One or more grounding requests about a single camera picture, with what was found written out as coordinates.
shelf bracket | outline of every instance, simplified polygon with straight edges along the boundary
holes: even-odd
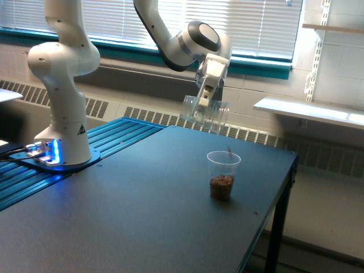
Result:
[[[322,0],[322,18],[321,18],[321,25],[326,26],[329,18],[329,11],[330,11],[331,0]],[[316,86],[316,79],[317,73],[319,71],[322,47],[324,46],[325,34],[326,31],[324,30],[315,30],[317,34],[317,43],[316,43],[316,50],[315,55],[313,57],[313,64],[312,70],[310,74],[307,75],[306,78],[306,85],[304,89],[304,93],[307,95],[306,101],[312,102],[313,101],[313,92],[315,91]],[[301,127],[306,128],[308,124],[307,119],[302,119]]]

transparent plastic cup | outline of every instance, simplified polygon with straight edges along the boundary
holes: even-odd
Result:
[[[208,107],[199,105],[201,98],[185,96],[180,116],[212,133],[218,134],[228,119],[230,104],[224,101],[210,101]]]
[[[226,151],[213,151],[207,154],[209,162],[210,196],[213,199],[230,199],[234,178],[240,165],[240,156]]]

wooden shelf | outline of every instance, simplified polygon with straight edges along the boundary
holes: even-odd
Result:
[[[303,24],[302,28],[311,28],[313,30],[338,31],[338,32],[354,33],[354,34],[364,34],[364,30],[361,30],[358,28],[321,26],[319,24]]]
[[[17,92],[5,90],[0,88],[0,102],[11,101],[23,96]]]

plastic cup with brown granules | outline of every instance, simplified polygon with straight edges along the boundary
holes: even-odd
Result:
[[[231,151],[213,151],[207,154],[210,175],[210,196],[213,199],[227,201],[237,168],[241,162],[240,156]]]

teal window frame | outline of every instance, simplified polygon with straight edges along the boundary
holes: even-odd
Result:
[[[58,36],[53,33],[0,27],[0,43],[32,47],[37,44],[56,41],[58,41]],[[112,40],[91,38],[91,41],[98,48],[102,57],[163,64],[162,57],[157,49]],[[288,80],[291,69],[290,60],[263,60],[251,56],[233,55],[228,72],[229,74]]]

